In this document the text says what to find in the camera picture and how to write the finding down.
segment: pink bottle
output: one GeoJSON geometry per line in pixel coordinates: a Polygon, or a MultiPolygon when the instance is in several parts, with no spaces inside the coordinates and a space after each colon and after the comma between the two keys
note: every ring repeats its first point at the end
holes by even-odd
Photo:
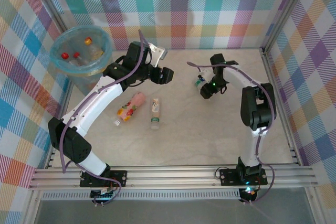
{"type": "Polygon", "coordinates": [[[122,121],[127,122],[136,109],[141,106],[146,100],[146,96],[141,93],[137,92],[132,97],[131,101],[121,107],[117,112],[117,119],[114,121],[115,125],[119,125],[122,121]]]}

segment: aluminum rail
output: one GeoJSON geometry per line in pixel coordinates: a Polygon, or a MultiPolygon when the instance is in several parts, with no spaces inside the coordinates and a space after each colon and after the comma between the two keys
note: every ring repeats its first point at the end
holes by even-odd
{"type": "MultiPolygon", "coordinates": [[[[214,171],[219,166],[136,166],[114,167],[113,170],[127,170],[127,185],[123,190],[132,189],[214,189],[241,188],[222,187],[214,171]]],[[[275,188],[297,188],[317,186],[315,174],[310,166],[294,164],[273,165],[275,188]]],[[[266,168],[267,179],[271,181],[271,170],[266,168]]],[[[31,190],[88,189],[79,187],[80,169],[68,168],[65,174],[61,168],[38,169],[31,181],[31,190]]]]}

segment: white cylinder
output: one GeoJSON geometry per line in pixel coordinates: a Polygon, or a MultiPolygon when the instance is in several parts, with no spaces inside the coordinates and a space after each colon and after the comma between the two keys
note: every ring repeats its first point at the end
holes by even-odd
{"type": "Polygon", "coordinates": [[[89,156],[87,156],[84,161],[80,162],[79,165],[97,176],[100,176],[106,168],[106,164],[100,160],[92,150],[89,156]]]}

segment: red bottle cap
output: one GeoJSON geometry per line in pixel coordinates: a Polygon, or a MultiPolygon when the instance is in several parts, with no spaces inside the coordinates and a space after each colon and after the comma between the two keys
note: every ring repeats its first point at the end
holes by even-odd
{"type": "Polygon", "coordinates": [[[64,52],[63,54],[61,54],[61,57],[63,58],[63,60],[67,60],[69,58],[69,55],[64,52]]]}

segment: metal plate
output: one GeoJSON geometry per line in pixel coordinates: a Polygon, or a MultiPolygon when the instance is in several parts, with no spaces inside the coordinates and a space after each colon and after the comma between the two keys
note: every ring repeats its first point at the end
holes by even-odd
{"type": "Polygon", "coordinates": [[[220,169],[219,177],[221,179],[220,184],[222,186],[258,186],[267,185],[267,177],[264,169],[261,169],[261,175],[258,177],[251,177],[246,179],[245,181],[241,181],[239,178],[239,174],[236,169],[220,169]]]}
{"type": "MultiPolygon", "coordinates": [[[[127,180],[126,170],[111,170],[108,177],[119,181],[122,187],[126,186],[126,180],[127,180]]],[[[79,186],[80,187],[110,187],[110,186],[116,187],[118,185],[115,182],[94,178],[87,173],[82,173],[79,186]]]]}

